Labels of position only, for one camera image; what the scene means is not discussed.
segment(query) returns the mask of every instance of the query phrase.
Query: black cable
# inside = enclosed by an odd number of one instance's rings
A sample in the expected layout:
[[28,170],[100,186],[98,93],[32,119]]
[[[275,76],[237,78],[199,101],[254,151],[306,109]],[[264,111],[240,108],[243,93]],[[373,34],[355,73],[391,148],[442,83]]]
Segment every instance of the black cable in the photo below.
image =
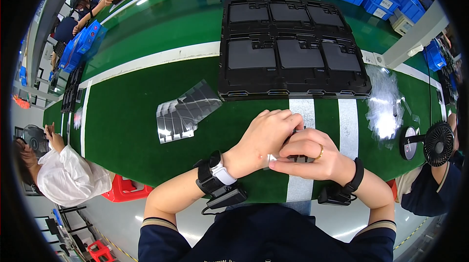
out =
[[205,213],[207,211],[207,209],[209,209],[209,207],[205,207],[202,212],[200,212],[202,215],[217,215],[219,212],[217,213]]
[[428,98],[430,99],[430,125],[432,125],[431,122],[431,78],[430,78],[430,65],[428,64],[428,53],[427,53],[427,47],[424,47],[425,50],[425,58],[427,62],[427,68],[428,68]]

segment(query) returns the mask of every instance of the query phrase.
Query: desk fan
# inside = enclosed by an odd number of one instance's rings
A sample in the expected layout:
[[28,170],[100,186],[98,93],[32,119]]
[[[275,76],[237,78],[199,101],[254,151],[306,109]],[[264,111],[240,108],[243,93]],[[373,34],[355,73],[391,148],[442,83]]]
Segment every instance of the desk fan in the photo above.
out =
[[36,157],[39,159],[49,152],[49,141],[45,137],[44,130],[35,125],[27,125],[23,129],[21,138],[31,146]]
[[454,135],[446,122],[432,125],[425,135],[417,135],[414,127],[408,127],[401,136],[400,149],[405,160],[413,159],[417,143],[423,142],[426,162],[431,166],[442,166],[453,152]]

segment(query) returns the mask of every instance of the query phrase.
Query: small label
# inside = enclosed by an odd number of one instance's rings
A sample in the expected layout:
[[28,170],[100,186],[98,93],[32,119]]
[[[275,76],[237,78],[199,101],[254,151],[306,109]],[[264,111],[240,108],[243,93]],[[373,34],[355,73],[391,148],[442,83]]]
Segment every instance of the small label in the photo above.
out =
[[379,5],[389,10],[389,8],[393,5],[393,2],[390,0],[383,0]]
[[377,8],[376,11],[373,13],[373,16],[377,16],[378,18],[383,18],[384,15],[386,15],[386,12],[381,10],[380,8]]
[[410,24],[407,23],[407,22],[405,22],[405,24],[403,24],[402,26],[404,27],[404,29],[405,29],[406,31],[409,31],[410,28],[412,28],[412,25],[410,25]]

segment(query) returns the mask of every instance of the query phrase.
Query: watch strap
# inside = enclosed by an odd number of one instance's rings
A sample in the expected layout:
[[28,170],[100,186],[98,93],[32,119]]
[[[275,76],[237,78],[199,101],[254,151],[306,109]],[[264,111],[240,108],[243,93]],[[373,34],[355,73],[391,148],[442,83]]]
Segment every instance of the watch strap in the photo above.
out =
[[237,181],[237,178],[230,176],[226,167],[223,167],[221,163],[212,168],[212,175],[227,186]]
[[365,168],[363,167],[362,161],[358,157],[355,158],[355,176],[349,183],[345,184],[341,190],[342,193],[349,195],[355,192],[362,183],[364,173]]
[[208,160],[199,160],[195,166],[198,167],[196,184],[202,192],[211,194],[224,186],[219,179],[212,176]]

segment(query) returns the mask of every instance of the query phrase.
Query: clear plastic film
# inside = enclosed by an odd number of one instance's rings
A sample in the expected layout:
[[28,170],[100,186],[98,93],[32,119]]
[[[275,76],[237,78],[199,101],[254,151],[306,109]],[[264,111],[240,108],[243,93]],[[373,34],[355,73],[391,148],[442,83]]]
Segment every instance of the clear plastic film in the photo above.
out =
[[197,124],[221,106],[221,100],[205,80],[156,110],[160,143],[194,136]]
[[384,146],[392,149],[388,140],[396,136],[397,129],[403,124],[404,97],[397,87],[395,73],[389,72],[383,67],[366,65],[366,72],[372,83],[368,105],[368,128],[373,132],[374,139],[383,142]]

